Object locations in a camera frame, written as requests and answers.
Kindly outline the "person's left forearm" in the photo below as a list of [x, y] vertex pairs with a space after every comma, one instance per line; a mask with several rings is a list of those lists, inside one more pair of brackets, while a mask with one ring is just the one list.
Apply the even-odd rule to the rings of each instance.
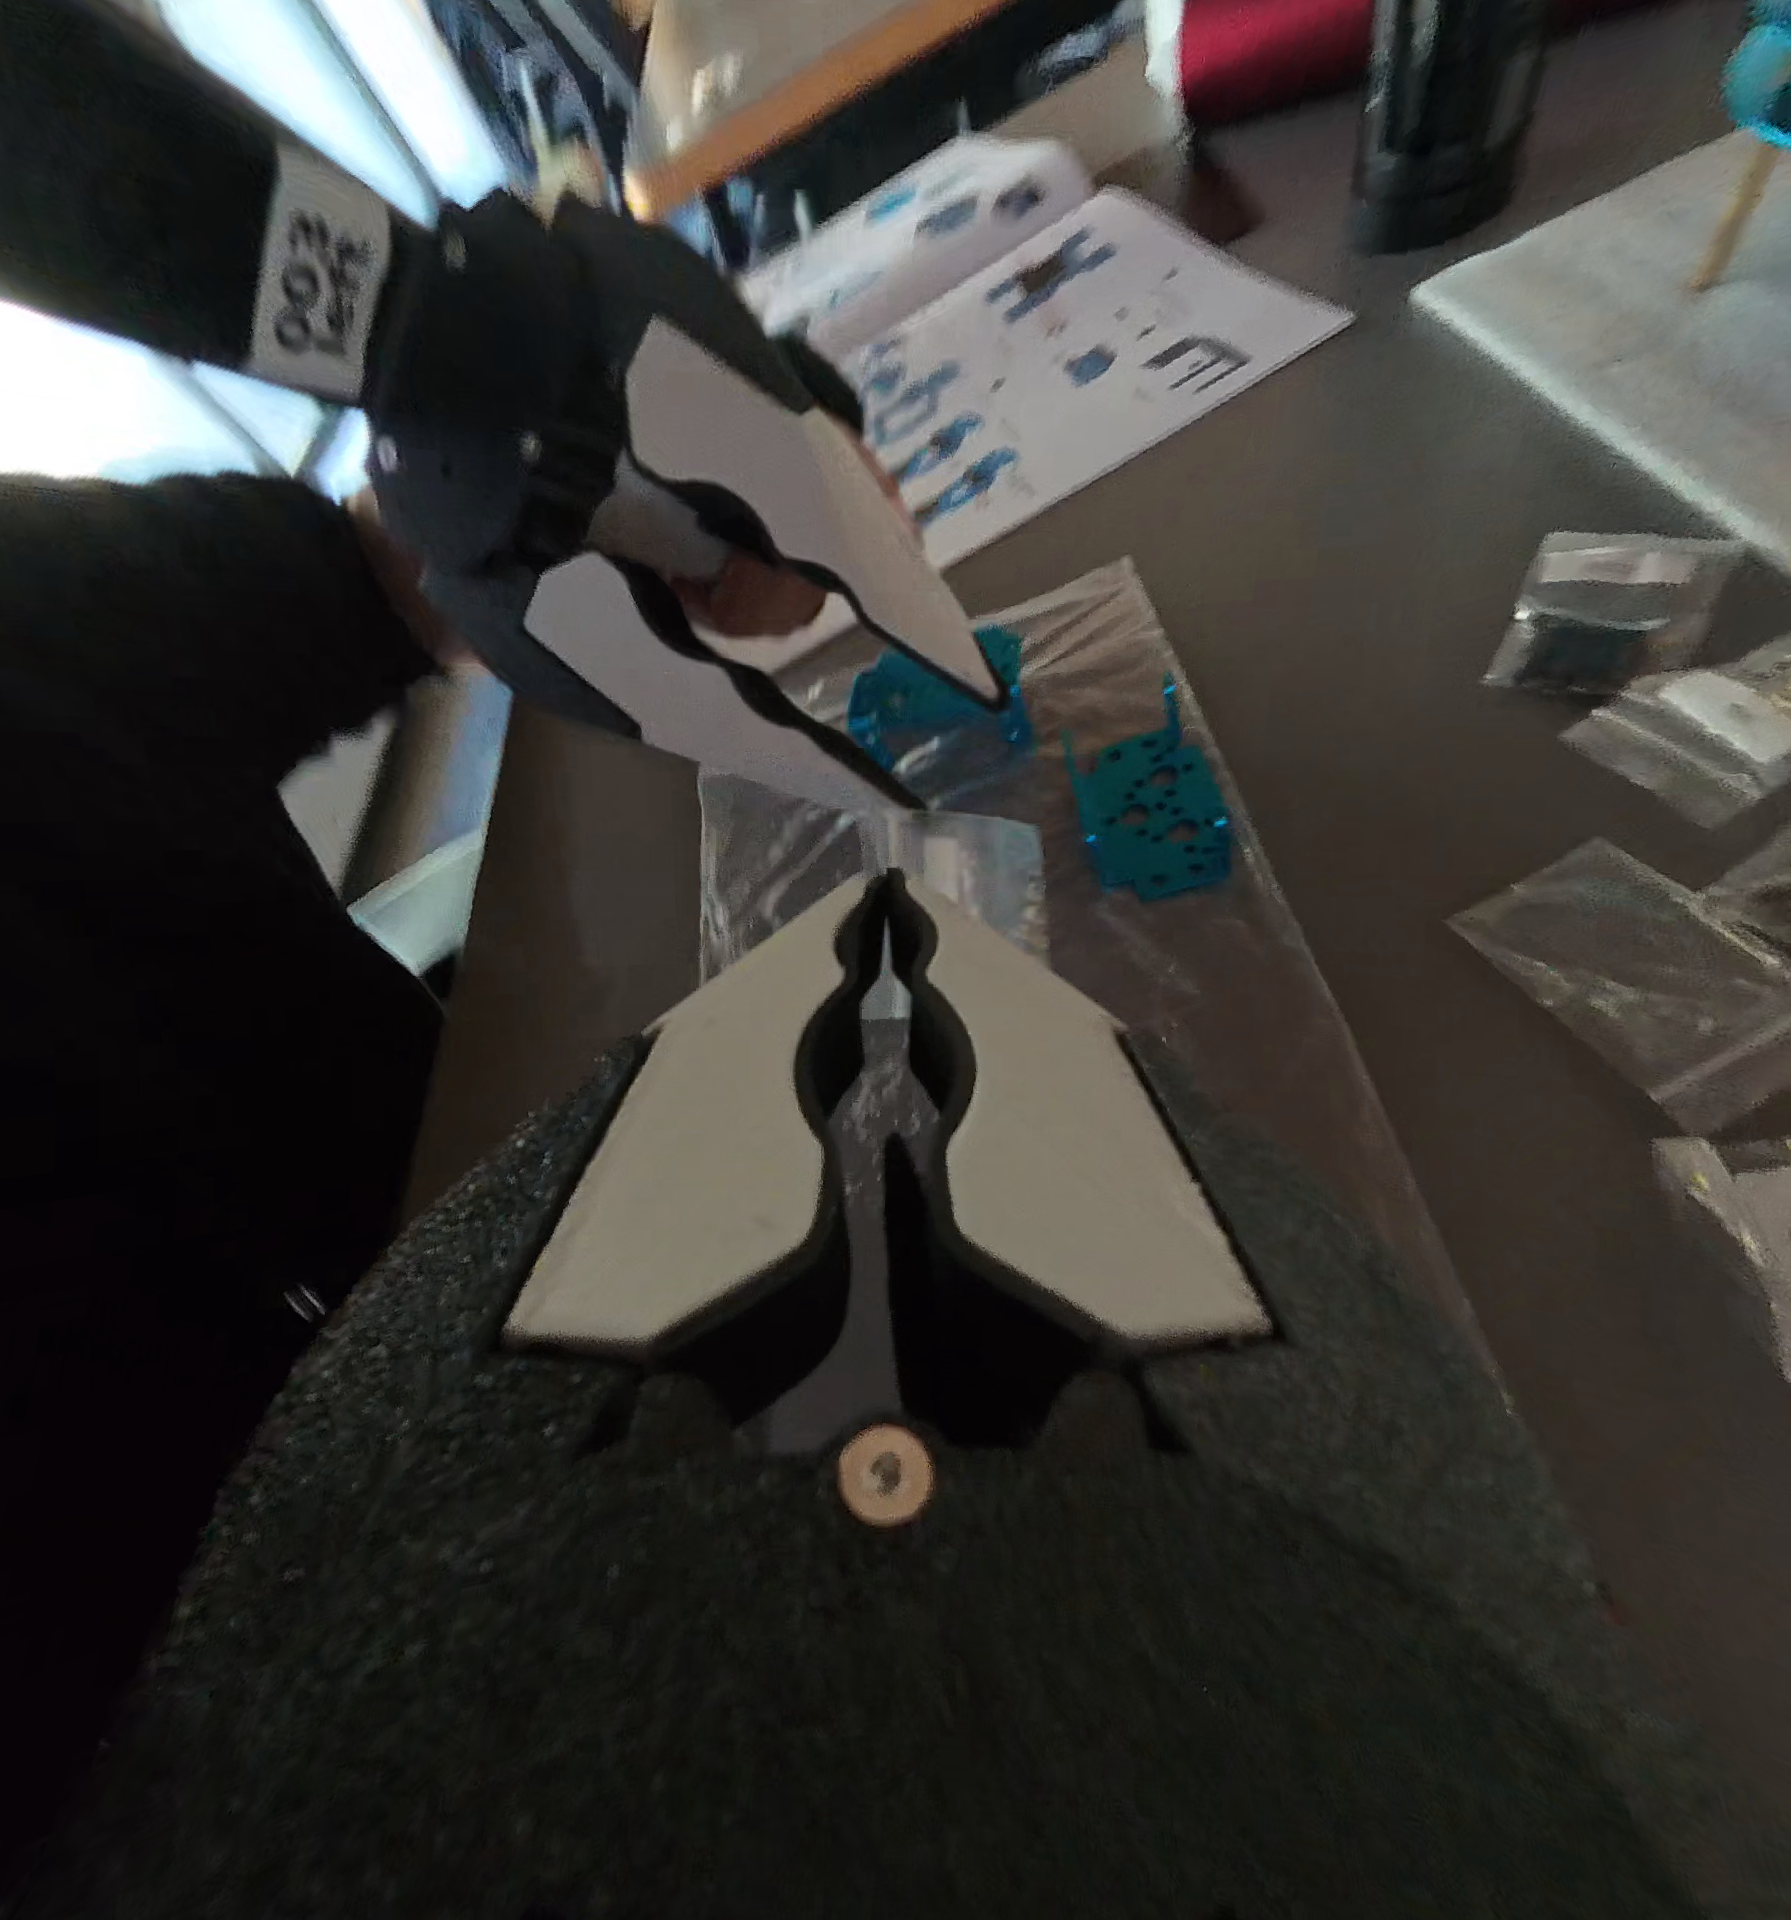
[[282, 799], [447, 642], [363, 511], [236, 474], [0, 474], [0, 879], [335, 892]]

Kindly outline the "red fabric roll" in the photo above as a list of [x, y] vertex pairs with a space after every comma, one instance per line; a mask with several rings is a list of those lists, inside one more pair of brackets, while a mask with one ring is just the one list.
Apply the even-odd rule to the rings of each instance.
[[1185, 117], [1214, 131], [1357, 90], [1372, 2], [1187, 2], [1175, 43]]

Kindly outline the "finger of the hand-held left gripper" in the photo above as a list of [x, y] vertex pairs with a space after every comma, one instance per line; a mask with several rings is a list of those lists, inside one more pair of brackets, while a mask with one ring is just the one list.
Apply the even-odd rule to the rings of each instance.
[[669, 584], [635, 563], [585, 556], [557, 566], [542, 575], [524, 627], [652, 748], [829, 811], [927, 807], [763, 670], [707, 648]]
[[1008, 689], [875, 463], [819, 404], [651, 317], [622, 374], [617, 556], [712, 579], [732, 553], [840, 599], [863, 629], [982, 708]]

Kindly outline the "black patterned bottle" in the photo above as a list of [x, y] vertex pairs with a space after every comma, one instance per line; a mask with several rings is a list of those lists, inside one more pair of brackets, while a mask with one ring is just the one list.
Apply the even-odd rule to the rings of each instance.
[[1543, 2], [1379, 2], [1347, 241], [1371, 258], [1436, 247], [1512, 194], [1550, 30]]

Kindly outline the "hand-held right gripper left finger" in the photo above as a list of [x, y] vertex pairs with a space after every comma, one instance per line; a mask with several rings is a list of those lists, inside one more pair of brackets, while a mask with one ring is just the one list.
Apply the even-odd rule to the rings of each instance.
[[883, 882], [857, 877], [652, 1023], [507, 1352], [688, 1375], [734, 1423], [834, 1352], [851, 1256], [831, 1123], [864, 1065], [885, 920]]

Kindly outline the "white foam sheet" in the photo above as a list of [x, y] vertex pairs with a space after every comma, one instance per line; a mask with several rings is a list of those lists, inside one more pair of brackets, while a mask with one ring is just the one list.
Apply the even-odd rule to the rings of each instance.
[[1791, 157], [1690, 293], [1729, 134], [1417, 285], [1412, 303], [1791, 579]]

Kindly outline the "dark desk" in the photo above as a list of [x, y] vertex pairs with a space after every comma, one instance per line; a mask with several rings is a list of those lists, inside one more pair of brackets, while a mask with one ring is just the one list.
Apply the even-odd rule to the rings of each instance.
[[1355, 324], [955, 588], [997, 611], [1138, 566], [1629, 1640], [1791, 1822], [1791, 1387], [1666, 1204], [1660, 1114], [1449, 928], [1588, 838], [1692, 885], [1735, 860], [1480, 681], [1543, 534], [1697, 519], [1409, 307], [1720, 132], [1739, 17], [1568, 38], [1510, 209], [1438, 251], [1349, 250], [1353, 100], [1216, 134], [1216, 187], [1173, 150], [1115, 170], [1204, 231], [1252, 210], [1244, 263]]

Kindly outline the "person's left hand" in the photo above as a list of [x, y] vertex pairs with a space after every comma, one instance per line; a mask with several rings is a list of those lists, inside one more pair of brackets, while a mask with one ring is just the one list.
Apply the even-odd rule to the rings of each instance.
[[828, 592], [796, 571], [732, 548], [703, 579], [670, 577], [692, 625], [734, 644], [795, 635], [819, 616]]

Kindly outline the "blue metal bracket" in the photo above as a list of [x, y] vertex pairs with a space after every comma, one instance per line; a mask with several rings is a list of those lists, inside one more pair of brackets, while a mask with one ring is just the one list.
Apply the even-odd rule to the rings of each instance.
[[1036, 734], [1021, 691], [1024, 635], [989, 625], [976, 632], [978, 652], [1004, 694], [1001, 708], [982, 706], [965, 689], [897, 652], [883, 652], [851, 686], [847, 732], [872, 762], [893, 771], [897, 760], [938, 734], [972, 734], [998, 742], [1008, 758], [1034, 748]]
[[1064, 731], [1062, 758], [1083, 849], [1100, 890], [1141, 901], [1224, 887], [1236, 866], [1229, 804], [1200, 746], [1189, 737], [1181, 688], [1162, 689], [1164, 723], [1100, 748], [1092, 760]]

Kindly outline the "large clear plastic bag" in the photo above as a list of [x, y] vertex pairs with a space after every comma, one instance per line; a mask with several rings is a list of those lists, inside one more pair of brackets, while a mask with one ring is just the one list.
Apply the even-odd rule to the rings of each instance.
[[899, 777], [932, 809], [907, 770], [913, 756], [925, 756], [927, 764], [973, 756], [1042, 762], [1047, 779], [1058, 783], [1073, 809], [1073, 838], [1083, 849], [1062, 732], [1070, 731], [1078, 754], [1092, 760], [1115, 740], [1159, 729], [1164, 682], [1179, 681], [1185, 729], [1207, 756], [1231, 811], [1231, 879], [1209, 892], [1141, 901], [1123, 890], [1102, 892], [1093, 874], [1070, 922], [1076, 941], [1052, 970], [1123, 1022], [1162, 1066], [1185, 1075], [1204, 1109], [1233, 1118], [1316, 1180], [1460, 1331], [1486, 1374], [1503, 1383], [1347, 1022], [1273, 877], [1238, 783], [1134, 563], [1093, 568], [987, 619], [1024, 635], [1021, 691], [1034, 748], [1013, 760], [989, 738], [938, 734], [899, 760]]

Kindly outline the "large dark neighbouring table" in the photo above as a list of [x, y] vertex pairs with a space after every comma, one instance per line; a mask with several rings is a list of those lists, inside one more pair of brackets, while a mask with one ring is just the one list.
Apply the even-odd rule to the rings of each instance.
[[1001, 15], [1004, 2], [654, 2], [624, 198], [657, 222]]

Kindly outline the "assembly instruction booklet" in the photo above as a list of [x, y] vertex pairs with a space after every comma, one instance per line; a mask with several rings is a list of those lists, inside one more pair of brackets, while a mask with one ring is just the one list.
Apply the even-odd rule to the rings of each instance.
[[1351, 324], [1058, 141], [958, 137], [738, 278], [853, 383], [863, 441], [951, 566]]

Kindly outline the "pile of small screw bags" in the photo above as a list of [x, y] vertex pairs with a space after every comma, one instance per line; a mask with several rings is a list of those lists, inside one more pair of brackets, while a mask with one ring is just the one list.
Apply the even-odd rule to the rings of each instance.
[[[1543, 539], [1484, 686], [1580, 708], [1563, 744], [1718, 830], [1791, 794], [1791, 632], [1698, 664], [1742, 547]], [[1791, 1137], [1724, 1141], [1791, 1093], [1791, 824], [1709, 887], [1594, 840], [1453, 930], [1675, 1125], [1655, 1174], [1791, 1385]]]

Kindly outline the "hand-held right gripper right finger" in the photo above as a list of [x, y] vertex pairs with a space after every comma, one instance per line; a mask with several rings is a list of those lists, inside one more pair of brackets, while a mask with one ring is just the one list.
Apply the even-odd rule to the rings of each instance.
[[907, 1412], [944, 1438], [1032, 1438], [1083, 1375], [1272, 1340], [1123, 1022], [927, 884], [885, 877], [883, 905], [935, 1114], [890, 1153]]

